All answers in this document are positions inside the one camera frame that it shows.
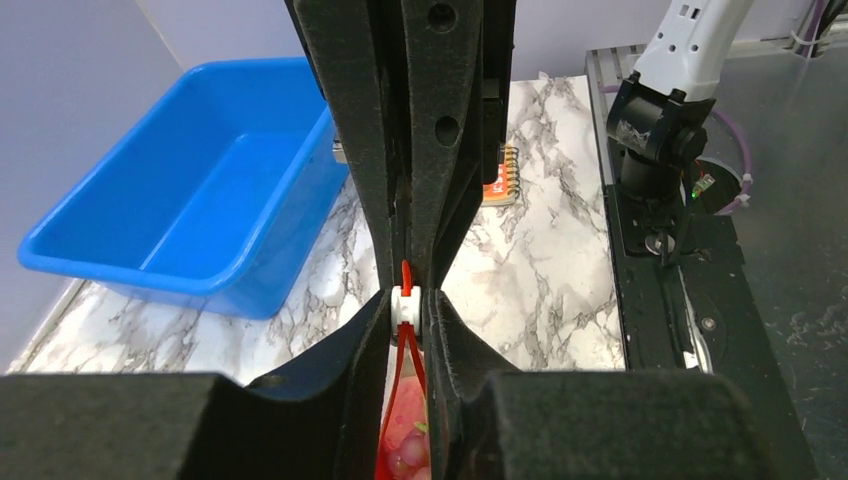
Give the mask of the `blue plastic bin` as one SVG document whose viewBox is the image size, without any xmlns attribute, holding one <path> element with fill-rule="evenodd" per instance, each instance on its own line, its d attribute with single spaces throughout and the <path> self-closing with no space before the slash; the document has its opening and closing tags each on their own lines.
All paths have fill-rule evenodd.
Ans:
<svg viewBox="0 0 848 480">
<path fill-rule="evenodd" d="M 265 319 L 348 175 L 303 57 L 185 73 L 25 236 L 30 270 L 131 298 Z"/>
</svg>

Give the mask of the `red grape bunch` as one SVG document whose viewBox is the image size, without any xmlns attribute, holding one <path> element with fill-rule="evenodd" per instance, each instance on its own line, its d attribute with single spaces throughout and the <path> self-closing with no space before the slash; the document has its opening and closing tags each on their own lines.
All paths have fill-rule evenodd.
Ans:
<svg viewBox="0 0 848 480">
<path fill-rule="evenodd" d="M 429 435 L 414 428 L 398 447 L 388 451 L 385 463 L 391 479 L 430 480 Z"/>
</svg>

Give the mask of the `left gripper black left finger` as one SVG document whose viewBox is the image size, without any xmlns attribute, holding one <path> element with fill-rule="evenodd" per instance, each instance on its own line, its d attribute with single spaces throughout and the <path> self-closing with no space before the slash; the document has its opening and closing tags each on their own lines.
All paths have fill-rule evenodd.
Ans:
<svg viewBox="0 0 848 480">
<path fill-rule="evenodd" d="M 391 335 L 376 293 L 241 386 L 217 373 L 1 380 L 5 479 L 370 479 Z"/>
</svg>

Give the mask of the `clear zip top bag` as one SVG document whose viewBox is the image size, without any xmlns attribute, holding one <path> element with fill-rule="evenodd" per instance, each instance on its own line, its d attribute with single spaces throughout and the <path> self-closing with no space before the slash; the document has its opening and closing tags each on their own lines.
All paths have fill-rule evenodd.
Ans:
<svg viewBox="0 0 848 480">
<path fill-rule="evenodd" d="M 427 375 L 422 353 L 422 290 L 414 282 L 409 263 L 401 262 L 401 283 L 391 290 L 391 321 L 394 349 L 391 389 L 384 402 L 384 415 L 377 448 L 374 477 L 391 479 L 385 460 L 414 428 L 429 435 Z"/>
</svg>

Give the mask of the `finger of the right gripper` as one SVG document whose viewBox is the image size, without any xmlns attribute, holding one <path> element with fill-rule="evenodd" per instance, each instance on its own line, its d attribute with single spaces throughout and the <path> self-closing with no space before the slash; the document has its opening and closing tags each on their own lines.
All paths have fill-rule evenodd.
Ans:
<svg viewBox="0 0 848 480">
<path fill-rule="evenodd" d="M 439 288 L 497 175 L 516 4 L 404 1 L 410 134 L 408 261 Z"/>
</svg>

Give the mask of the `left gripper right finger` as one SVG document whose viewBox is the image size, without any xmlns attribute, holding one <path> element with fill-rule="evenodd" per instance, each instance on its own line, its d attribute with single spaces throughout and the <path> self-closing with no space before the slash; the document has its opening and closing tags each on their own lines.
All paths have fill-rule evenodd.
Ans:
<svg viewBox="0 0 848 480">
<path fill-rule="evenodd" d="M 814 479 L 804 438 L 718 375 L 523 371 L 423 297 L 436 479 Z"/>
</svg>

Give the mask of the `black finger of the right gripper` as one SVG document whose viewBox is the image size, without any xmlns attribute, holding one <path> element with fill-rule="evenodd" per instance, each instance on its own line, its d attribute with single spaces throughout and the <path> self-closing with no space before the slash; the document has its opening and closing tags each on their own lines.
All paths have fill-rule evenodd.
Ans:
<svg viewBox="0 0 848 480">
<path fill-rule="evenodd" d="M 373 242 L 379 285 L 395 282 L 387 134 L 366 1 L 288 1 L 346 155 Z"/>
</svg>

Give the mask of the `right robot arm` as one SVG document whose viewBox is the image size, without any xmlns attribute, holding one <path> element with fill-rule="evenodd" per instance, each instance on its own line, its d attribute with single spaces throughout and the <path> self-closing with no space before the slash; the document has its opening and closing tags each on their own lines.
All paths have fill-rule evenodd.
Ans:
<svg viewBox="0 0 848 480">
<path fill-rule="evenodd" d="M 438 289 L 497 175 L 506 138 L 513 1 L 291 1 L 334 118 L 382 288 Z M 608 135 L 668 197 L 706 143 L 703 122 L 747 1 L 675 1 L 622 82 Z"/>
</svg>

